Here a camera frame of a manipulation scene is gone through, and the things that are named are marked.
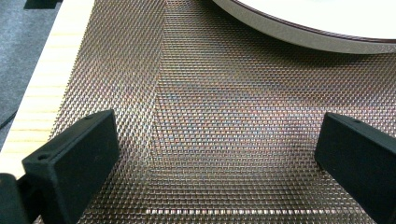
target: round white object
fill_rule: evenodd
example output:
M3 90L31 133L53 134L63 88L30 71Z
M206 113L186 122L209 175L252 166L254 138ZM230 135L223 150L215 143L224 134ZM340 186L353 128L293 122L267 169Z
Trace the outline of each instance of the round white object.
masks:
M292 44L342 53L396 52L394 0L213 0L245 24Z

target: gray carpet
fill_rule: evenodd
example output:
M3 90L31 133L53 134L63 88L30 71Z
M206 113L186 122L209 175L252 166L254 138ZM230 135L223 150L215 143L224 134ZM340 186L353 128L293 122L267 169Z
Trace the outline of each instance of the gray carpet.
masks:
M18 109L61 5L25 10L24 4L0 0L0 124ZM0 148L9 128L0 130Z

